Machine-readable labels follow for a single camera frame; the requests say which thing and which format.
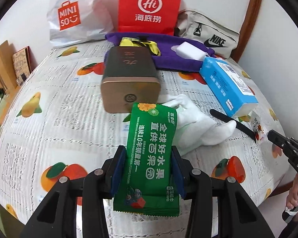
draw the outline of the white glove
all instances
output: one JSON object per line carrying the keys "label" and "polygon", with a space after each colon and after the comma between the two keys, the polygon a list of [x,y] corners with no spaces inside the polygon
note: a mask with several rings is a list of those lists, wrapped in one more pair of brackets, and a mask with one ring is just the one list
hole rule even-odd
{"label": "white glove", "polygon": [[184,94],[160,95],[158,103],[175,108],[178,116],[177,129],[173,138],[173,145],[181,156],[201,145],[212,146],[230,137],[236,122],[229,121],[220,126],[200,109]]}

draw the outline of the small card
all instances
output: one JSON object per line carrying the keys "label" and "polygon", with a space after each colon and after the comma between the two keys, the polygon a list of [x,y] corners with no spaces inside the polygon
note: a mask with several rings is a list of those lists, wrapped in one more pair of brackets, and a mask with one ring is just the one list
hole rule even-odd
{"label": "small card", "polygon": [[250,115],[250,125],[255,133],[258,144],[261,144],[266,138],[267,130],[263,125],[261,125],[261,118],[255,112],[252,112]]}
{"label": "small card", "polygon": [[29,77],[31,73],[29,61],[29,47],[21,49],[12,56],[15,75],[19,86]]}

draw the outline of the white sponge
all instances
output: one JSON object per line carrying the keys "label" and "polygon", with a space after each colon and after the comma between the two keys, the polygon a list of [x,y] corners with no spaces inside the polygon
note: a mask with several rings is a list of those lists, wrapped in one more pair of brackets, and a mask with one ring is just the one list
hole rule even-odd
{"label": "white sponge", "polygon": [[199,48],[189,44],[188,42],[183,42],[181,45],[179,45],[175,52],[178,56],[184,58],[184,59],[193,59],[198,61],[203,61],[205,56],[208,56],[208,54]]}

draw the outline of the yellow object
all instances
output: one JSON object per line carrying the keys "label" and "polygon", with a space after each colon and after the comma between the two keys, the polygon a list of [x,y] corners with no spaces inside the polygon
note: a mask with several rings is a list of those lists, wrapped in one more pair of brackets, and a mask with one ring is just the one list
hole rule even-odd
{"label": "yellow object", "polygon": [[241,121],[250,122],[250,116],[249,115],[239,117],[238,119],[241,120]]}
{"label": "yellow object", "polygon": [[149,109],[156,108],[156,104],[144,104],[144,103],[139,103],[139,104],[138,104],[138,108],[139,108],[141,111],[146,111],[146,112],[148,112]]}
{"label": "yellow object", "polygon": [[268,188],[266,191],[265,199],[267,199],[270,194],[271,194],[271,188]]}
{"label": "yellow object", "polygon": [[136,38],[123,37],[119,44],[120,47],[148,47],[153,55],[161,56],[161,52],[156,42],[140,41]]}
{"label": "yellow object", "polygon": [[6,205],[6,210],[11,214],[13,215],[16,219],[18,219],[13,207],[10,205],[10,204],[7,204]]}
{"label": "yellow object", "polygon": [[269,113],[272,116],[272,118],[274,119],[274,121],[278,121],[278,118],[272,109],[269,109]]}
{"label": "yellow object", "polygon": [[242,71],[242,75],[247,79],[251,79],[250,76],[248,76],[248,74],[245,71]]}
{"label": "yellow object", "polygon": [[68,56],[71,55],[72,53],[74,53],[76,51],[77,47],[70,47],[69,49],[65,50],[61,56]]}
{"label": "yellow object", "polygon": [[41,93],[37,92],[28,102],[24,104],[21,109],[21,114],[23,117],[30,117],[34,114],[35,109],[39,107],[40,98]]}

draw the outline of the red paper bag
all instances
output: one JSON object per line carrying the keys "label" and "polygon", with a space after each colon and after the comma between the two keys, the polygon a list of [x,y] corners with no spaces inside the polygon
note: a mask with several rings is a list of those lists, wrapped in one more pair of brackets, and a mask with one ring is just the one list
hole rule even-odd
{"label": "red paper bag", "polygon": [[119,0],[118,31],[173,35],[181,0]]}

